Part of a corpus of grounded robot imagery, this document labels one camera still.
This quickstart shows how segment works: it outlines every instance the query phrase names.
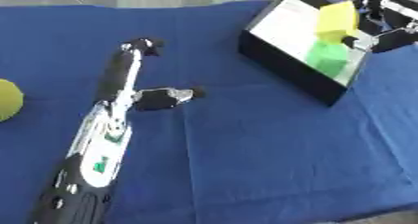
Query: green block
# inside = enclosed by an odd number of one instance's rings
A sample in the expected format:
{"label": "green block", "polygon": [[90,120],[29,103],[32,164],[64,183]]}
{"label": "green block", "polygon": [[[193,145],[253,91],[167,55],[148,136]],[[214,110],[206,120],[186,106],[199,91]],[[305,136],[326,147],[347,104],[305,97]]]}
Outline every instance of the green block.
{"label": "green block", "polygon": [[335,78],[348,63],[348,48],[343,44],[317,41],[308,52],[305,62],[327,77]]}

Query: robotic hand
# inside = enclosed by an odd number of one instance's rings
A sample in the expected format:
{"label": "robotic hand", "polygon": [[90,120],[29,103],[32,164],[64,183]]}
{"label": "robotic hand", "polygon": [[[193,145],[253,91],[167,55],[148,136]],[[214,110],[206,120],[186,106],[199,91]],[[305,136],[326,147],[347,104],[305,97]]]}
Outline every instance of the robotic hand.
{"label": "robotic hand", "polygon": [[42,192],[28,224],[102,224],[132,135],[127,112],[172,108],[202,97],[199,89],[135,91],[145,56],[158,55],[160,41],[125,42],[101,78],[95,105]]}
{"label": "robotic hand", "polygon": [[[373,22],[378,32],[370,41],[346,37],[344,43],[349,47],[380,53],[418,41],[418,3],[411,0],[356,0],[355,6],[365,10],[360,14],[360,20]],[[390,29],[381,33],[384,23]]]}

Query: yellow cube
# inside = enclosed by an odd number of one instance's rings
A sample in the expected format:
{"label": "yellow cube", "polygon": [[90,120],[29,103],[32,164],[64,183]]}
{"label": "yellow cube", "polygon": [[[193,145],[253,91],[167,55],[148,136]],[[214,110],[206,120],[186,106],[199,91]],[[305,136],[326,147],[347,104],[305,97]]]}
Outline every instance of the yellow cube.
{"label": "yellow cube", "polygon": [[336,44],[348,35],[354,36],[358,13],[352,1],[323,6],[319,9],[316,35],[321,41]]}

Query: open box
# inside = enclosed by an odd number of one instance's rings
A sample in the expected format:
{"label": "open box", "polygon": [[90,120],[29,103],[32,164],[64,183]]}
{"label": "open box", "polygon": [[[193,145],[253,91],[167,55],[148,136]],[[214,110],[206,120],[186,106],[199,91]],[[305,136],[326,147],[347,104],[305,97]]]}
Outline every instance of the open box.
{"label": "open box", "polygon": [[[355,80],[368,53],[340,44],[337,50],[346,54],[343,68],[329,71],[310,63],[314,50],[321,46],[315,35],[319,8],[329,4],[327,0],[272,2],[242,31],[239,51],[325,104],[335,104]],[[371,40],[365,28],[360,22],[355,37]]]}

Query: table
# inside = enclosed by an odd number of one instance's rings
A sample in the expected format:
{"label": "table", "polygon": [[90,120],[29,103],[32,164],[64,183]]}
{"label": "table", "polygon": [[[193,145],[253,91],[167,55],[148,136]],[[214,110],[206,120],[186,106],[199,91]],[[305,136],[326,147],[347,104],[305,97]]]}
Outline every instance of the table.
{"label": "table", "polygon": [[136,113],[108,224],[307,223],[418,202],[418,48],[372,55],[328,108],[237,52],[266,2],[210,7],[0,8],[0,77],[26,94],[0,123],[0,218],[24,223],[122,41],[165,39],[138,88],[207,98]]}

